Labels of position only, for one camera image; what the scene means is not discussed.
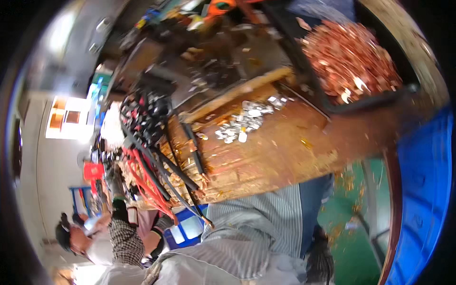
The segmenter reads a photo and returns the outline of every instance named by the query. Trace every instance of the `plaid shirt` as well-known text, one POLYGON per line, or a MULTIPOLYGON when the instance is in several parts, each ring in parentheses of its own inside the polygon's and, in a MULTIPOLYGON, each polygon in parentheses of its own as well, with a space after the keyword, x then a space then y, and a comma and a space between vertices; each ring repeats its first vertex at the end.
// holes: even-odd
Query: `plaid shirt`
POLYGON ((123 263, 142 267, 145 248, 136 229, 123 220, 115 220, 108 225, 108 233, 113 245, 113 264, 123 263))

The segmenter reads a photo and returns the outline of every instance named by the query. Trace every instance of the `sleeve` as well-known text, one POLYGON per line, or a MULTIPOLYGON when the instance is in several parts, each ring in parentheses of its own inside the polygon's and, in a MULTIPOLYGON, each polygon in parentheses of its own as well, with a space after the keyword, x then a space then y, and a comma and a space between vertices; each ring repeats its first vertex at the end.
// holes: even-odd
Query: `sleeve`
POLYGON ((142 267, 145 248, 136 229, 123 220, 112 220, 108 233, 113 245, 113 264, 123 263, 142 267))
POLYGON ((160 275, 153 283, 169 284, 240 285, 240 281, 216 266, 179 254, 163 261, 160 275))

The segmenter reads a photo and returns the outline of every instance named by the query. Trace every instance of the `copper pile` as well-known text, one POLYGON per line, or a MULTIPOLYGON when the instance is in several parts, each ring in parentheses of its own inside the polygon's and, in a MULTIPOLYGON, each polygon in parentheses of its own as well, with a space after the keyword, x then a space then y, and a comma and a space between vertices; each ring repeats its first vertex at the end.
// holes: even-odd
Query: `copper pile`
POLYGON ((322 23, 301 43, 321 87, 334 104, 400 87, 402 80, 391 57, 363 25, 322 23))

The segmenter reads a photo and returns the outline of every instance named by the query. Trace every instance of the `floor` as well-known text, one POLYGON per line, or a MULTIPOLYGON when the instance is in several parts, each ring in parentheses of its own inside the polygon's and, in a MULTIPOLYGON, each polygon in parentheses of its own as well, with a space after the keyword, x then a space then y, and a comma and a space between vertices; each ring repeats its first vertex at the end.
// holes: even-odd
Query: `floor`
POLYGON ((335 190, 318 222, 329 236, 337 285, 375 285, 389 238, 389 186, 381 159, 336 173, 335 190))

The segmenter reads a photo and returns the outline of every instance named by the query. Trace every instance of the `hair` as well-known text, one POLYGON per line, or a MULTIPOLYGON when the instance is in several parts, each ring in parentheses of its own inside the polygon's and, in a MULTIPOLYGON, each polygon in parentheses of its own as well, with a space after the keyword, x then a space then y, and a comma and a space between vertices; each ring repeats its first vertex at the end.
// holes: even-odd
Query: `hair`
POLYGON ((70 222, 65 213, 61 214, 60 222, 56 226, 56 239, 64 250, 70 251, 70 222))
POLYGON ((80 227, 84 227, 84 220, 81 219, 78 213, 73 213, 73 223, 77 224, 80 227))

